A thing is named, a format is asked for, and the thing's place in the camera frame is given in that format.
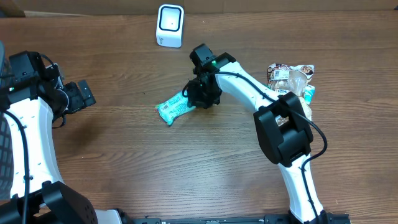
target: snack package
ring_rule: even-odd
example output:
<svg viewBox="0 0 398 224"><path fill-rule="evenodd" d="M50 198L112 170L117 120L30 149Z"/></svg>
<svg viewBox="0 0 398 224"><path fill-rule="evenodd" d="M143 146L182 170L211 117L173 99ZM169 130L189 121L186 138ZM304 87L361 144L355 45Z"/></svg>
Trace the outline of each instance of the snack package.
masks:
<svg viewBox="0 0 398 224"><path fill-rule="evenodd" d="M312 120L312 110L309 107L315 93L315 87L308 85L313 77L313 65L289 66L274 63L268 66L267 85L271 90L284 95L290 91L296 94L301 102L305 116ZM287 118L277 119L278 125L282 125Z"/></svg>
<svg viewBox="0 0 398 224"><path fill-rule="evenodd" d="M179 91L166 102L156 105L156 109L159 112L160 117L162 117L168 125L172 125L173 121L179 116L188 113L195 108L196 106L188 106L188 98L182 95L182 91Z"/></svg>

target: wooden tabletop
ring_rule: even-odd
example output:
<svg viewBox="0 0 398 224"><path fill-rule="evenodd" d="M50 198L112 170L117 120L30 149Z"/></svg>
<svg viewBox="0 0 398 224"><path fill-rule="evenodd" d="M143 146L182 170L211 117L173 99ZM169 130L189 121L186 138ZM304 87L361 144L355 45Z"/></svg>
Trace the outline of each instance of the wooden tabletop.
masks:
<svg viewBox="0 0 398 224"><path fill-rule="evenodd" d="M310 107L329 142L312 162L321 203L353 223L398 220L397 11L187 15L181 49L156 44L156 19L0 19L8 55L44 53L95 95L97 104L53 132L66 184L96 208L132 217L287 213L280 171L234 98L223 94L171 127L155 110L193 78L189 53L206 43L262 82L272 63L315 65Z"/></svg>

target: pile of snack packages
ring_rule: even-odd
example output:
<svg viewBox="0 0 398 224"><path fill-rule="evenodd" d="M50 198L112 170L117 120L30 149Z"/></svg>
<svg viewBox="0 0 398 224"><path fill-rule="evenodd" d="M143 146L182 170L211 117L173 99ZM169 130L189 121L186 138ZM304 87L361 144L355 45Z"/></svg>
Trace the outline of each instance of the pile of snack packages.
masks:
<svg viewBox="0 0 398 224"><path fill-rule="evenodd" d="M305 116L312 120L312 111L309 107L312 97L315 93L315 87L309 85L313 76L313 65L297 65L289 66L284 64L273 63L268 66L267 86L271 90L275 90L280 95L284 95L290 91L298 96ZM278 125L286 122L287 118L279 118Z"/></svg>

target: white container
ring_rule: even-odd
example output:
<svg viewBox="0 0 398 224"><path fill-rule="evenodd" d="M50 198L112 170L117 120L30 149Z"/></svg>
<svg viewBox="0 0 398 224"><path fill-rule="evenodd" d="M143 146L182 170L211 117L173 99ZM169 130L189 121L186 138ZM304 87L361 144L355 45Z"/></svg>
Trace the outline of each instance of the white container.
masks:
<svg viewBox="0 0 398 224"><path fill-rule="evenodd" d="M156 41L163 47L181 47L184 9L178 5L164 4L157 14Z"/></svg>

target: wooden table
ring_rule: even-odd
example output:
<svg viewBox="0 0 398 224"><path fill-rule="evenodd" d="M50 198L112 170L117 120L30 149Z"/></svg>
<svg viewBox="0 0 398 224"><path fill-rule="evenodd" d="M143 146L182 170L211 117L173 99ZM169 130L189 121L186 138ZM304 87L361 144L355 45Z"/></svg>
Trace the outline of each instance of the wooden table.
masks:
<svg viewBox="0 0 398 224"><path fill-rule="evenodd" d="M47 54L66 79L86 79L97 104L53 132L65 183L96 208L132 217L286 213L279 169L261 152L252 114L231 96L171 127L155 105L193 78L206 43L264 82L267 66L314 64L313 120L329 148L312 163L325 209L353 223L398 219L398 13L187 15L183 47L155 41L156 16L0 19L7 54ZM317 134L314 152L322 147Z"/></svg>

